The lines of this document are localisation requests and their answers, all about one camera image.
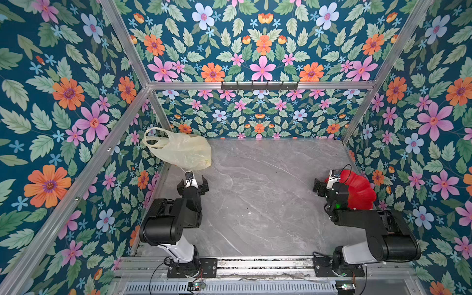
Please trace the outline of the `red flower-shaped plastic plate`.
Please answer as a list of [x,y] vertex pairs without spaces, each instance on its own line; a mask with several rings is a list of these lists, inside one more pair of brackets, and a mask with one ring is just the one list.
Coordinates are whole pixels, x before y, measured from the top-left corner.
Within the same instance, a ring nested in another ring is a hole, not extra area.
[[339,191],[339,195],[328,198],[335,198],[341,203],[337,208],[372,210],[377,198],[370,182],[351,169],[343,169],[340,182],[334,184],[334,189]]

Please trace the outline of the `yellowish translucent plastic bag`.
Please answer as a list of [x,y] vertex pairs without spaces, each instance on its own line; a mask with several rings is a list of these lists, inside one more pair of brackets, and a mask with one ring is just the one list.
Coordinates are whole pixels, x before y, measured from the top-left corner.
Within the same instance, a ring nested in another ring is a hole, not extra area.
[[212,164],[211,146],[199,135],[153,127],[145,131],[141,142],[161,161],[185,171],[205,170]]

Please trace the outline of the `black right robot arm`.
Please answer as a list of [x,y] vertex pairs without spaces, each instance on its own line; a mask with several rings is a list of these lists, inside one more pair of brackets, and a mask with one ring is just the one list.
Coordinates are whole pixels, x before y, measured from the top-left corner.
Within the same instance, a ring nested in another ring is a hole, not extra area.
[[324,212],[337,226],[365,231],[364,242],[342,245],[324,256],[325,269],[344,277],[365,275],[364,266],[375,263],[409,263],[420,259],[419,242],[396,210],[359,210],[349,208],[349,187],[339,181],[314,180],[313,192],[326,199]]

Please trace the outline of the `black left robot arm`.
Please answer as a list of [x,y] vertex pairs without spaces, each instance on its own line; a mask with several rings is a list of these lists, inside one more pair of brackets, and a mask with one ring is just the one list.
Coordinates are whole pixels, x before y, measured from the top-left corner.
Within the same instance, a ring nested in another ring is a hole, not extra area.
[[198,229],[202,223],[201,196],[209,191],[208,181],[199,184],[192,172],[185,174],[177,185],[176,199],[156,199],[152,202],[140,227],[140,240],[158,247],[178,265],[198,269],[199,253],[183,235],[184,229]]

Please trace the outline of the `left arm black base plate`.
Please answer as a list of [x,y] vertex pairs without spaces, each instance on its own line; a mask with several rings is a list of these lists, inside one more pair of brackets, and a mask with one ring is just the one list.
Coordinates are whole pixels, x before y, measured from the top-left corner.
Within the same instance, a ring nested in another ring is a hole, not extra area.
[[189,263],[171,263],[168,267],[168,279],[213,279],[216,277],[218,260],[199,258]]

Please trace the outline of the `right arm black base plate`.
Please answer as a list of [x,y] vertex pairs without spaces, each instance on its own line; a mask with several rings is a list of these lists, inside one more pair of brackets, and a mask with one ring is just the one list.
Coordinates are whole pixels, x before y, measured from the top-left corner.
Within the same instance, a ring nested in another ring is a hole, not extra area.
[[313,268],[317,277],[365,277],[361,264],[343,264],[327,257],[313,257]]

